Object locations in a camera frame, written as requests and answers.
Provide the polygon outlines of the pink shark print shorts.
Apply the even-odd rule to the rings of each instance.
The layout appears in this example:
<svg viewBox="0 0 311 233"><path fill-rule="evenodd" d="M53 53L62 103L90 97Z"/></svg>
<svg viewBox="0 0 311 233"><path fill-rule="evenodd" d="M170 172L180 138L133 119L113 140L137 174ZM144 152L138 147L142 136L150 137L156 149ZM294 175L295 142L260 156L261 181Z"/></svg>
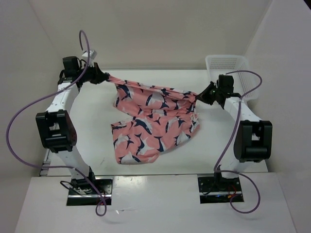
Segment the pink shark print shorts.
<svg viewBox="0 0 311 233"><path fill-rule="evenodd" d="M129 115L111 124L118 164L153 163L159 155L186 143L199 129L195 93L113 76L108 80L117 91L114 107Z"/></svg>

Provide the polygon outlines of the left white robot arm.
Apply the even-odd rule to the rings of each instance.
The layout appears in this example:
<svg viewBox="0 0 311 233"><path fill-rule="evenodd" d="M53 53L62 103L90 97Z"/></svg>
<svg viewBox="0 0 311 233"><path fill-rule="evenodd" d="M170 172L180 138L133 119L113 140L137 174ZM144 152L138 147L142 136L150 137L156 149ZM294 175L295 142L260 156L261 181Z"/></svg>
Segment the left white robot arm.
<svg viewBox="0 0 311 233"><path fill-rule="evenodd" d="M83 83L100 84L109 78L98 64L85 57L90 64L82 65L75 56L63 58L64 69L57 83L57 95L43 113L35 117L44 148L56 154L69 167L71 188L77 194L91 194L97 188L95 175L80 155L76 143L77 132L69 113Z"/></svg>

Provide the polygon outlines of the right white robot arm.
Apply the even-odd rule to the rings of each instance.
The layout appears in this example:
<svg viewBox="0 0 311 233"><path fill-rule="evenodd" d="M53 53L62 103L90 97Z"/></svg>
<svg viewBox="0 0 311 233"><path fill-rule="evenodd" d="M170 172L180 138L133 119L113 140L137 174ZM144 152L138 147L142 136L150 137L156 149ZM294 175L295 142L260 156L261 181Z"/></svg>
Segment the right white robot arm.
<svg viewBox="0 0 311 233"><path fill-rule="evenodd" d="M196 97L209 105L217 102L235 120L229 141L214 166L213 186L219 191L226 190L232 182L226 174L231 173L236 178L249 163L260 163L271 157L273 125L256 116L243 100L259 86L244 94L236 93L232 72L228 72L220 74L216 82L211 82Z"/></svg>

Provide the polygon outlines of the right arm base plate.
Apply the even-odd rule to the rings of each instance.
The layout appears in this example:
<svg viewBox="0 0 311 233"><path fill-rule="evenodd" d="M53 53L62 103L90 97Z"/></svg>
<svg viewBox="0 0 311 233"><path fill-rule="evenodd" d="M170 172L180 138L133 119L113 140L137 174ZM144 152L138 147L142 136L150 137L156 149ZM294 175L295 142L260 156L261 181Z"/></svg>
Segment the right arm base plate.
<svg viewBox="0 0 311 233"><path fill-rule="evenodd" d="M201 204L244 202L239 178L227 179L217 176L198 176Z"/></svg>

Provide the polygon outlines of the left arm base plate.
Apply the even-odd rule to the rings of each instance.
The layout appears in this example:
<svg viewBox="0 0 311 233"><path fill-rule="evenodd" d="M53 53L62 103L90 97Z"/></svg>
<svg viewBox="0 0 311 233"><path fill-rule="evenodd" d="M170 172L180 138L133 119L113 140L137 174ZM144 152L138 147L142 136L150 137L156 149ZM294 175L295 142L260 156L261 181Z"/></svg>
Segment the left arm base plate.
<svg viewBox="0 0 311 233"><path fill-rule="evenodd" d="M73 181L60 181L60 184L68 190L67 206L96 206L100 201L100 196L88 186L81 189ZM106 205L111 205L112 202L112 178L96 178L95 186L103 195Z"/></svg>

